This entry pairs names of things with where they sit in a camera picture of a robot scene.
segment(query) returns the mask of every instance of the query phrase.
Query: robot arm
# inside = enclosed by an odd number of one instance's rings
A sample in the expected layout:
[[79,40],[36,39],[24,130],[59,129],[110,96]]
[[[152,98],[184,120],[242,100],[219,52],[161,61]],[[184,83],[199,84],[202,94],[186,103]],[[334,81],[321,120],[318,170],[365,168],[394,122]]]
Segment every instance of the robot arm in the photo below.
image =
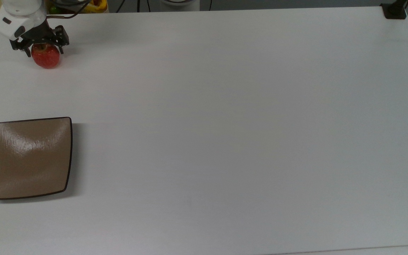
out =
[[33,44],[50,43],[63,53],[69,44],[63,26],[50,28],[43,0],[2,0],[0,9],[0,32],[10,40],[14,50],[26,52]]

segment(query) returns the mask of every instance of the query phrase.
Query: square plate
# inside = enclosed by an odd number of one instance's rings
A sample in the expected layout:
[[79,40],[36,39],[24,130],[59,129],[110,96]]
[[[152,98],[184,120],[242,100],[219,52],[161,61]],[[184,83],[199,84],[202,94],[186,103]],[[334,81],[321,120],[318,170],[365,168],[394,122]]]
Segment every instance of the square plate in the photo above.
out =
[[0,200],[63,192],[71,160],[71,118],[0,122]]

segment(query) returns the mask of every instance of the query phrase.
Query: apple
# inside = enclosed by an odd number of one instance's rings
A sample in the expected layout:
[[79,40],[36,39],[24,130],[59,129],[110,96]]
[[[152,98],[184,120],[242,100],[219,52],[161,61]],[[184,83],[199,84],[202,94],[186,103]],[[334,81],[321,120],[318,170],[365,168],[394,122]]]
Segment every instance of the apple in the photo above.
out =
[[60,51],[52,44],[35,44],[31,48],[34,62],[46,69],[54,68],[59,63]]

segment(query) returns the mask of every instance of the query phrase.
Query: black clamp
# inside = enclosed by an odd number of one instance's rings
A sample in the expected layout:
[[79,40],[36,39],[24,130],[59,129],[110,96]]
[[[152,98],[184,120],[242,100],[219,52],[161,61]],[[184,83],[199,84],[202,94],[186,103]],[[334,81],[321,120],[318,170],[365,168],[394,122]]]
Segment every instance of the black clamp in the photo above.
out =
[[61,54],[64,53],[62,47],[64,45],[69,45],[68,35],[65,32],[63,26],[57,26],[55,29],[50,28],[47,20],[45,20],[39,26],[36,26],[26,33],[21,35],[22,40],[19,42],[18,39],[10,40],[10,45],[14,50],[21,50],[26,52],[28,57],[31,57],[31,51],[29,47],[34,44],[49,43],[56,45],[59,48]]

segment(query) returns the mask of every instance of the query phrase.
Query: floor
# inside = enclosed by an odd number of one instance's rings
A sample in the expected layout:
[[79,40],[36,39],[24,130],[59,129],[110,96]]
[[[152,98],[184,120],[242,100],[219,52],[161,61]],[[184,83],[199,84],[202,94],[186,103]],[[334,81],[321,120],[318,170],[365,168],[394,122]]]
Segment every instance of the floor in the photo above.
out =
[[[123,0],[107,0],[110,12],[115,12]],[[152,12],[160,11],[160,0],[141,0],[140,11],[148,12],[147,1]],[[200,0],[201,11],[211,10],[251,10],[279,8],[319,8],[319,7],[353,7],[379,6],[381,3],[392,3],[392,0]],[[119,12],[136,12],[136,0],[125,0]]]

